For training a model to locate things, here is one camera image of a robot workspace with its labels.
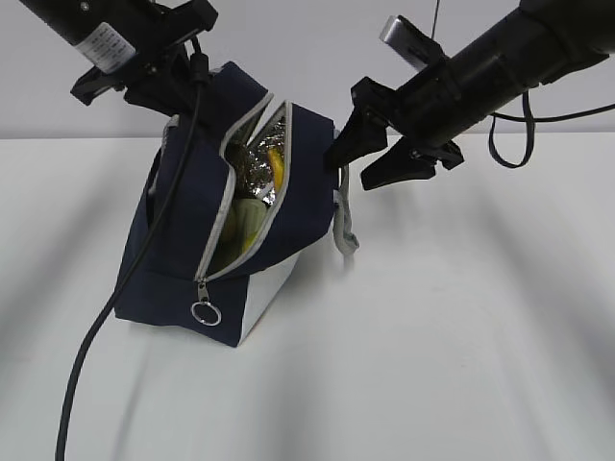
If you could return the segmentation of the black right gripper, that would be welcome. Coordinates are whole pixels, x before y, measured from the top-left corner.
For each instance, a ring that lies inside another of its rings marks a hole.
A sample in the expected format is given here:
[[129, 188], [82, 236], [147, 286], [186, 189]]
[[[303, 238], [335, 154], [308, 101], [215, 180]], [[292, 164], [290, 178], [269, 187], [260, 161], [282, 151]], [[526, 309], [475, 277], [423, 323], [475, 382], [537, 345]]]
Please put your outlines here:
[[438, 162], [447, 170], [464, 162], [454, 138], [485, 117], [485, 70], [443, 60], [396, 89], [364, 77], [351, 97], [353, 111], [325, 154], [326, 164], [341, 168], [383, 150], [392, 128], [402, 141], [361, 172], [363, 189], [426, 181]]

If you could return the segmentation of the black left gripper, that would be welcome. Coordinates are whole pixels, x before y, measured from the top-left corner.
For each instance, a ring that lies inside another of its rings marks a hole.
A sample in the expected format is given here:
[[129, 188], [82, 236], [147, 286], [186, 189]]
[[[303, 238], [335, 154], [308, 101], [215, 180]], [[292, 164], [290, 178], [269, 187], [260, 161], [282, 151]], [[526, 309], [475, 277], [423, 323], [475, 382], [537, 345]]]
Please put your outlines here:
[[93, 67], [71, 88], [85, 105], [110, 89], [125, 89], [124, 100], [165, 115], [203, 116], [207, 56], [185, 44], [210, 31], [218, 11], [208, 1], [169, 8], [154, 1], [89, 3], [100, 15], [93, 30], [75, 45]]

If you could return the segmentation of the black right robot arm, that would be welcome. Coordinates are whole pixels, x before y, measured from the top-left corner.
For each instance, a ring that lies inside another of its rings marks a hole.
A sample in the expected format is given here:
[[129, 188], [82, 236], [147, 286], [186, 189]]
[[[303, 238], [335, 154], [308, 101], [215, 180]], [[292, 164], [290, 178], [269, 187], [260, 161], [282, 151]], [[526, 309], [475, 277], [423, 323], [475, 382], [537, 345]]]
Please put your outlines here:
[[607, 60], [614, 53], [611, 1], [522, 1], [452, 57], [401, 15], [388, 18], [380, 39], [417, 71], [396, 89], [365, 77], [351, 89], [353, 111], [326, 153], [341, 168], [382, 152], [360, 177], [364, 189], [428, 180], [464, 157], [454, 139], [521, 98], [526, 151], [537, 119], [529, 91]]

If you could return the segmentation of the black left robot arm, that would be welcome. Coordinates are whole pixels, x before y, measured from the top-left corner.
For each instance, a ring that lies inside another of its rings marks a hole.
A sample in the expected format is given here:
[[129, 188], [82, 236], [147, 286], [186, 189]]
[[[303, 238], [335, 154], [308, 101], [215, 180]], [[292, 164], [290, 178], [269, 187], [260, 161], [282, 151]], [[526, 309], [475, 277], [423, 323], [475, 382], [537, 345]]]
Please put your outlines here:
[[115, 90], [134, 106], [165, 115], [197, 115], [207, 126], [218, 97], [208, 89], [209, 61], [188, 42], [210, 31], [218, 12], [208, 1], [168, 7], [156, 1], [25, 2], [34, 15], [92, 63], [71, 89], [86, 106]]

